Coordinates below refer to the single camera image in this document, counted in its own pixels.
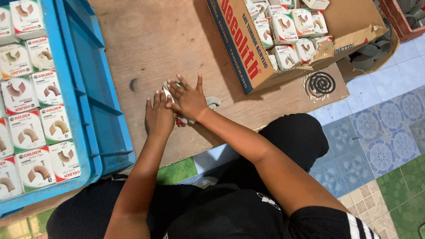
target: black t-shirt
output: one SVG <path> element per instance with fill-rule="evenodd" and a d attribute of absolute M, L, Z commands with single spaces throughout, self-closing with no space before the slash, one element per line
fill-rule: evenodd
<path fill-rule="evenodd" d="M 174 220 L 164 239 L 378 239 L 353 215 L 311 206 L 288 219 L 280 206 L 254 190 L 207 188 L 196 205 Z"/>

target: white product box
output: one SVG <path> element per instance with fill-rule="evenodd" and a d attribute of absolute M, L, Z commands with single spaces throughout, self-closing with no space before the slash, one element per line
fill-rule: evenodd
<path fill-rule="evenodd" d="M 303 2 L 303 0 L 294 0 L 294 8 L 295 9 L 305 9 L 308 6 Z"/>
<path fill-rule="evenodd" d="M 260 9 L 260 14 L 258 15 L 257 19 L 265 18 L 266 17 L 266 9 L 269 6 L 268 2 L 256 2 L 254 3 L 255 6 L 257 6 Z"/>
<path fill-rule="evenodd" d="M 312 41 L 314 48 L 317 49 L 321 43 L 332 41 L 332 36 L 314 37 L 312 38 Z"/>
<path fill-rule="evenodd" d="M 315 46 L 310 37 L 300 38 L 295 44 L 295 49 L 297 50 L 298 59 L 302 64 L 308 63 L 312 60 L 312 57 L 315 52 Z"/>
<path fill-rule="evenodd" d="M 15 161 L 24 192 L 56 183 L 48 146 L 16 154 Z"/>
<path fill-rule="evenodd" d="M 311 9 L 314 34 L 313 37 L 322 37 L 328 34 L 328 28 L 326 27 L 325 17 L 323 16 L 322 10 L 313 10 Z"/>
<path fill-rule="evenodd" d="M 272 17 L 275 14 L 289 14 L 288 7 L 286 5 L 270 5 L 265 11 L 266 17 Z"/>
<path fill-rule="evenodd" d="M 295 44 L 298 41 L 297 30 L 291 14 L 275 14 L 271 21 L 270 27 L 276 45 Z"/>
<path fill-rule="evenodd" d="M 48 145 L 72 139 L 63 104 L 41 109 L 40 118 Z"/>
<path fill-rule="evenodd" d="M 311 9 L 325 10 L 329 5 L 328 0 L 302 0 Z"/>
<path fill-rule="evenodd" d="M 13 115 L 39 106 L 30 76 L 20 76 L 0 83 L 6 113 Z"/>
<path fill-rule="evenodd" d="M 275 46 L 272 52 L 276 56 L 279 69 L 282 71 L 300 63 L 295 47 L 292 45 Z"/>
<path fill-rule="evenodd" d="M 55 70 L 32 74 L 32 82 L 41 108 L 63 103 Z"/>
<path fill-rule="evenodd" d="M 54 69 L 49 39 L 47 37 L 31 39 L 26 43 L 34 72 Z"/>
<path fill-rule="evenodd" d="M 46 145 L 38 110 L 9 117 L 15 154 Z"/>
<path fill-rule="evenodd" d="M 309 9 L 293 9 L 292 16 L 298 37 L 309 37 L 315 34 L 313 17 Z"/>
<path fill-rule="evenodd" d="M 260 14 L 260 8 L 254 5 L 251 0 L 246 0 L 246 8 L 248 8 L 249 15 L 251 16 L 252 20 L 257 19 L 258 15 Z"/>
<path fill-rule="evenodd" d="M 25 42 L 0 47 L 0 69 L 4 80 L 33 72 Z"/>
<path fill-rule="evenodd" d="M 294 7 L 293 0 L 269 0 L 270 5 L 286 5 L 288 9 L 292 9 Z"/>
<path fill-rule="evenodd" d="M 270 30 L 270 17 L 257 19 L 254 21 L 255 29 L 257 29 L 258 35 L 260 36 L 261 44 L 264 48 L 273 48 L 273 37 L 272 31 Z"/>
<path fill-rule="evenodd" d="M 80 167 L 74 142 L 65 141 L 49 146 L 56 182 L 80 176 Z"/>
<path fill-rule="evenodd" d="M 0 160 L 0 200 L 22 193 L 21 180 L 15 158 Z"/>
<path fill-rule="evenodd" d="M 7 119 L 0 119 L 0 159 L 13 155 L 13 152 L 9 122 Z"/>
<path fill-rule="evenodd" d="M 18 43 L 14 35 L 12 17 L 10 16 L 9 5 L 0 6 L 0 45 Z"/>
<path fill-rule="evenodd" d="M 278 67 L 278 62 L 276 61 L 276 56 L 275 55 L 267 55 L 269 57 L 270 62 L 272 63 L 273 68 L 278 71 L 279 67 Z"/>
<path fill-rule="evenodd" d="M 15 35 L 22 39 L 46 35 L 40 0 L 20 0 L 9 3 Z"/>
<path fill-rule="evenodd" d="M 3 94 L 0 92 L 0 118 L 6 118 L 6 107 L 4 106 Z"/>

